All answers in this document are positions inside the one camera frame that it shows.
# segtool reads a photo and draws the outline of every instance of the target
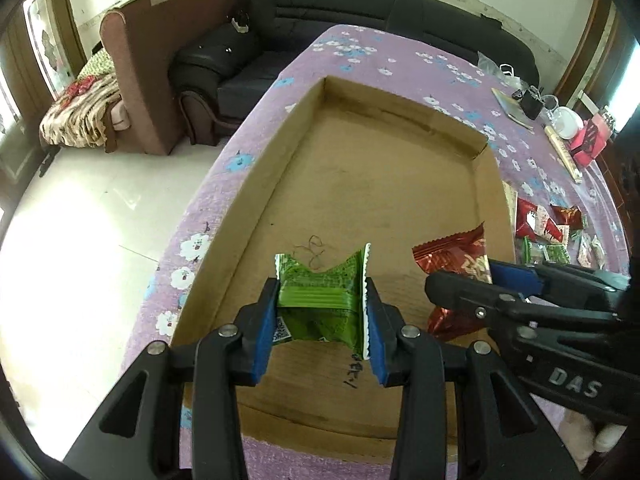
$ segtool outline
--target floral tablecloth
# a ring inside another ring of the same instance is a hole
[[[577,205],[587,213],[590,235],[607,252],[607,268],[626,272],[628,253],[622,224],[595,163],[575,184],[542,127],[527,130],[505,117],[492,94],[496,78],[456,56],[414,40],[365,27],[337,25],[320,36],[280,74],[271,89],[229,140],[190,203],[145,293],[127,346],[124,366],[154,339],[169,341],[198,263],[233,202],[251,165],[300,96],[326,75],[354,80],[404,96],[483,133],[503,180],[536,204]],[[577,247],[570,243],[572,262]],[[558,423],[559,410],[547,415]],[[181,462],[190,457],[190,417],[183,409]],[[244,440],[251,478],[388,478],[388,466],[345,463]]]

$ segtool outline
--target cable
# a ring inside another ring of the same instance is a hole
[[[319,1],[320,0],[314,0],[314,2],[302,12],[301,16],[291,23],[291,28],[289,30],[289,33],[287,34],[287,40],[290,40],[291,37],[293,36],[293,33],[296,30],[296,25],[305,19],[305,16],[309,12],[309,10],[313,9]],[[293,3],[293,0],[289,0],[289,5],[291,6],[291,8],[294,8],[295,5]]]

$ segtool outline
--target window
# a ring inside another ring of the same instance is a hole
[[[624,128],[626,122],[640,104],[640,45],[636,46],[626,66],[622,81],[616,89],[609,103],[609,110],[616,119],[616,131]]]
[[[0,68],[0,143],[11,127],[20,121],[20,113]]]
[[[60,97],[74,76],[62,47],[51,0],[26,0],[24,18],[44,81],[54,99]]]

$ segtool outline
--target cardboard box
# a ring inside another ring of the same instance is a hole
[[[318,270],[371,242],[368,275],[382,300],[425,326],[433,305],[411,248],[480,222],[489,257],[513,262],[510,214],[482,134],[427,106],[328,77],[300,100],[252,166],[202,262],[172,344],[232,322],[274,276],[274,254],[295,252],[305,263],[314,235],[322,241]],[[354,362],[341,344],[274,347],[258,387],[238,388],[242,432],[318,455],[388,462],[401,389],[379,386],[366,362],[354,374]],[[453,398],[451,388],[452,443]]]

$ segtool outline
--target floral blanket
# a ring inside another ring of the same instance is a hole
[[[40,135],[48,144],[97,148],[106,143],[105,113],[121,99],[115,72],[100,76],[83,94],[68,100],[66,94],[47,111]]]

